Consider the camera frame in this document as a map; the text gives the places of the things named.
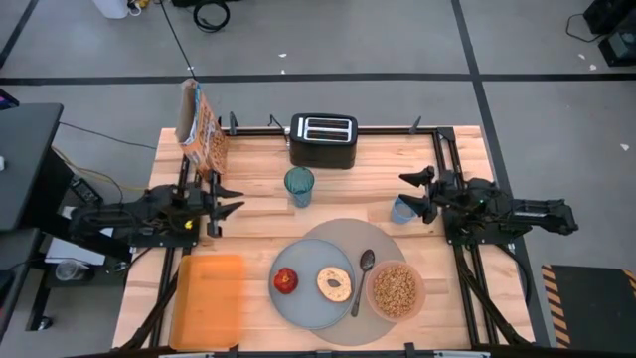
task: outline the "orange tray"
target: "orange tray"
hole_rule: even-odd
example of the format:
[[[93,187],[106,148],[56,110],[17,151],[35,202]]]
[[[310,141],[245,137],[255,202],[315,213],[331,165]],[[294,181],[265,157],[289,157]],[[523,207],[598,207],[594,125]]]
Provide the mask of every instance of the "orange tray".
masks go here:
[[[244,276],[240,256],[184,257],[179,266],[170,347],[191,351],[239,344]]]

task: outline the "white container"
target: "white container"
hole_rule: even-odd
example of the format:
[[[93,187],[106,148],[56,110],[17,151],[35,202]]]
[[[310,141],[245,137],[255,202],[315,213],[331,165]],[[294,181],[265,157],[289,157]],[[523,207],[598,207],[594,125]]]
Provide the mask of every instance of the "white container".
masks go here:
[[[107,19],[123,19],[128,15],[127,0],[92,0]]]

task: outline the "spoon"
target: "spoon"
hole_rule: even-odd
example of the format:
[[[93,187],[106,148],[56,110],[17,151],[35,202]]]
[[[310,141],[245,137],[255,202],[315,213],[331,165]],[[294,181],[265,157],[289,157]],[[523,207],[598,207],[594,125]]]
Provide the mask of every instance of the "spoon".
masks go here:
[[[362,269],[362,279],[360,280],[360,289],[358,289],[358,293],[356,294],[356,300],[354,301],[354,306],[351,308],[351,315],[354,317],[358,316],[358,309],[360,308],[360,296],[362,295],[362,287],[365,283],[365,276],[367,272],[371,270],[376,263],[376,254],[371,249],[365,250],[360,257],[360,269]]]

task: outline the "toaster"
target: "toaster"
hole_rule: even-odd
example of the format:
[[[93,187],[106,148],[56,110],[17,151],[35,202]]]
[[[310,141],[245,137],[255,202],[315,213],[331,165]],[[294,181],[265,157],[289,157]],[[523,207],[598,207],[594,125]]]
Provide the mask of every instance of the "toaster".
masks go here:
[[[350,169],[356,161],[358,121],[342,114],[300,113],[291,118],[289,159],[293,165]]]

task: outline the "bowl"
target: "bowl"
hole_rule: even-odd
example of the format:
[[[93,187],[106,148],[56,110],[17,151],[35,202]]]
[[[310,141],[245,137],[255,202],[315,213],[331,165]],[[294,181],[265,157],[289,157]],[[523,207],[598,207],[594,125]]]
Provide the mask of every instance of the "bowl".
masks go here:
[[[409,313],[397,318],[387,316],[378,307],[378,304],[376,303],[376,297],[374,295],[374,285],[376,283],[376,278],[378,278],[378,275],[380,274],[380,272],[382,272],[385,269],[396,267],[396,266],[400,266],[400,267],[408,269],[409,271],[412,272],[413,277],[415,277],[415,304],[413,305],[413,308],[411,309]],[[411,319],[417,316],[417,314],[421,311],[421,307],[424,305],[424,299],[426,298],[426,294],[424,291],[424,283],[421,279],[421,276],[419,275],[419,272],[417,272],[417,270],[411,265],[405,262],[400,262],[395,260],[381,262],[375,265],[371,269],[371,271],[369,272],[369,275],[367,276],[365,291],[367,294],[367,301],[369,302],[369,306],[371,307],[371,309],[381,318],[393,323],[404,322],[408,319]]]

